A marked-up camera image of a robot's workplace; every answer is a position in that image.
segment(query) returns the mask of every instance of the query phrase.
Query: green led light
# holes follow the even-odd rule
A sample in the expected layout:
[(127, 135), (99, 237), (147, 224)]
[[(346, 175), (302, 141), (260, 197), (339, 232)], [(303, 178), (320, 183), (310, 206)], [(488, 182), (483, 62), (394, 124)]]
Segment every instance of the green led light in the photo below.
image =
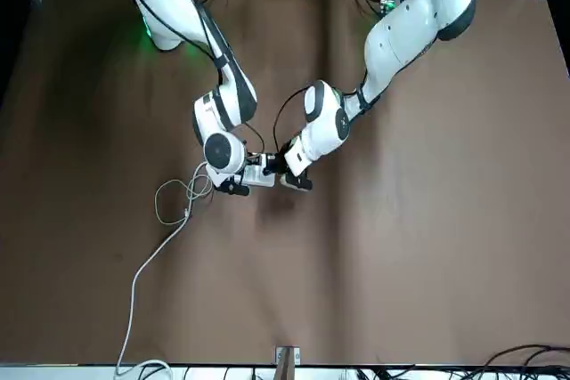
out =
[(193, 44), (184, 44), (184, 51), (188, 54), (189, 57), (196, 58), (197, 56), (201, 55), (196, 49), (196, 46)]
[(149, 35), (150, 38), (152, 38), (151, 29), (149, 28), (149, 25), (147, 24), (146, 19), (144, 17), (142, 17), (142, 21), (144, 21), (144, 27), (146, 27), (146, 34)]

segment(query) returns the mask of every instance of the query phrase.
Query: white cable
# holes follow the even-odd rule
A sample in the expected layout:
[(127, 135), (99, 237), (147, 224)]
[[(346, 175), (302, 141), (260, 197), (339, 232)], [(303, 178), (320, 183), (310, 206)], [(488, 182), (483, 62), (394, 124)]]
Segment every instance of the white cable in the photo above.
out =
[[(203, 198), (210, 191), (212, 191), (212, 182), (210, 181), (208, 176), (205, 174), (198, 174), (198, 171), (203, 166), (205, 166), (206, 164), (207, 164), (207, 162), (202, 162), (201, 164), (199, 164), (196, 167), (196, 170), (194, 171), (194, 175), (192, 176), (192, 179), (190, 180), (188, 185), (186, 185), (184, 182), (182, 182), (180, 180), (170, 180), (170, 181), (162, 184), (157, 189), (157, 192), (154, 195), (154, 210), (155, 210), (157, 217), (159, 218), (159, 221), (161, 223), (167, 224), (167, 225), (173, 225), (173, 224), (178, 224), (178, 223), (180, 223), (180, 225), (170, 235), (168, 235), (168, 237), (159, 245), (159, 247), (151, 254), (151, 256), (141, 265), (141, 267), (139, 267), (138, 271), (136, 271), (136, 273), (134, 274), (133, 283), (131, 285), (131, 305), (130, 305), (130, 309), (129, 309), (129, 313), (128, 313), (128, 326), (126, 327), (125, 341), (123, 342), (123, 347), (121, 349), (121, 353), (118, 355), (118, 361), (117, 361), (117, 365), (115, 367), (115, 373), (113, 375), (113, 379), (117, 379), (117, 378), (120, 378), (122, 376), (125, 376), (128, 373), (130, 373), (131, 371), (133, 371), (134, 369), (144, 368), (147, 365), (160, 365), (160, 366), (164, 367), (165, 370), (168, 372), (168, 375), (170, 376), (170, 378), (174, 379), (174, 374), (172, 372), (172, 369), (163, 360), (146, 360), (145, 362), (141, 362), (140, 364), (137, 364), (134, 367), (130, 367), (130, 368), (126, 369), (122, 373), (119, 372), (119, 369), (121, 366), (121, 362), (123, 361), (123, 355), (125, 354), (126, 344), (128, 343), (129, 336), (131, 335), (131, 326), (133, 326), (134, 286), (136, 285), (136, 281), (138, 280), (139, 275), (144, 270), (144, 268), (154, 259), (154, 257), (157, 256), (157, 254), (160, 252), (160, 250), (162, 248), (164, 248), (167, 245), (167, 243), (170, 242), (172, 240), (172, 238), (174, 236), (176, 236), (180, 232), (180, 230), (182, 230), (183, 227), (186, 225), (186, 223), (190, 219), (190, 214), (191, 214), (191, 210), (192, 210), (192, 202), (195, 199)], [(199, 178), (205, 178), (206, 184), (204, 184), (204, 187), (202, 188), (202, 190), (195, 192), (194, 191), (194, 185), (196, 183), (196, 180), (198, 180)], [(160, 219), (159, 210), (157, 209), (157, 198), (158, 198), (160, 190), (163, 189), (166, 185), (168, 185), (171, 182), (179, 182), (186, 188), (186, 197), (188, 198), (188, 206), (184, 209), (184, 218), (182, 218), (181, 220), (179, 220), (177, 222), (163, 222)]]

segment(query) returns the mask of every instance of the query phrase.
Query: brown fabric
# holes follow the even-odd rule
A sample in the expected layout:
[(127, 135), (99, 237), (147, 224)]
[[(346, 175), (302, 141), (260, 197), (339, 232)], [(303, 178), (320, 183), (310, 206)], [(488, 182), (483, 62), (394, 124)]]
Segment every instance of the brown fabric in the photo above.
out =
[[(371, 25), (353, 0), (211, 10), (269, 149), (291, 93), (362, 78)], [(34, 11), (1, 116), (2, 361), (116, 360), (132, 275), (167, 235), (154, 191), (200, 162), (192, 104), (215, 82), (192, 49), (153, 50), (131, 0)], [(313, 192), (196, 205), (141, 276), (127, 359), (268, 363), (294, 344), (304, 363), (479, 364), (568, 344), (569, 89), (546, 3), (478, 0), (467, 34), (311, 168)], [(280, 141), (302, 124), (299, 99)], [(161, 198), (168, 218), (182, 207), (179, 189)]]

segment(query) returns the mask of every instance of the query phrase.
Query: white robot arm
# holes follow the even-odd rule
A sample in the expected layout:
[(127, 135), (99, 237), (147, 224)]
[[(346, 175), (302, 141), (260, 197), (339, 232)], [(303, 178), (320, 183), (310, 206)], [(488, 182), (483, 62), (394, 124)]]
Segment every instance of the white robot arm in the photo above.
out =
[(284, 174), (281, 183), (308, 190), (310, 182), (302, 175), (306, 168), (346, 140), (349, 123), (372, 107), (396, 73), (419, 58), (437, 38), (452, 40), (463, 33), (473, 20), (476, 5), (476, 0), (384, 1), (386, 15), (366, 38), (366, 76), (358, 88), (342, 94), (318, 81), (305, 92), (307, 125), (281, 149), (281, 165), (266, 170)]
[(231, 130), (253, 117), (256, 93), (206, 10), (194, 0), (135, 1), (159, 49), (173, 49), (182, 40), (199, 41), (214, 54), (223, 79), (195, 102), (194, 130), (215, 186), (241, 195), (248, 194), (249, 185), (273, 186), (276, 174), (285, 185), (310, 190), (306, 168), (337, 149), (350, 124), (436, 39), (452, 40), (463, 33), (476, 5), (475, 0), (380, 0), (384, 16), (366, 38), (362, 83), (352, 93), (342, 93), (318, 81), (305, 92), (305, 128), (279, 153), (251, 157)]
[(246, 164), (245, 146), (231, 131), (254, 116), (256, 92), (202, 4), (194, 0), (135, 1), (160, 50), (172, 50), (184, 40), (206, 44), (213, 54), (220, 82), (194, 103), (193, 125), (208, 162), (208, 175), (218, 187)]

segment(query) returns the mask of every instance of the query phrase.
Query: black background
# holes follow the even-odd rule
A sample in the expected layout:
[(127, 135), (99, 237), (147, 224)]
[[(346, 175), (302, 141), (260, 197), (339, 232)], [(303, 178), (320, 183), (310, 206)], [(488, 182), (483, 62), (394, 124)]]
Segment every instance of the black background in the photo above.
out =
[(0, 37), (0, 108), (4, 98), (4, 91), (10, 76), (15, 59), (20, 48), (21, 37), (29, 14), (29, 0), (0, 0), (4, 9), (2, 18), (2, 36)]

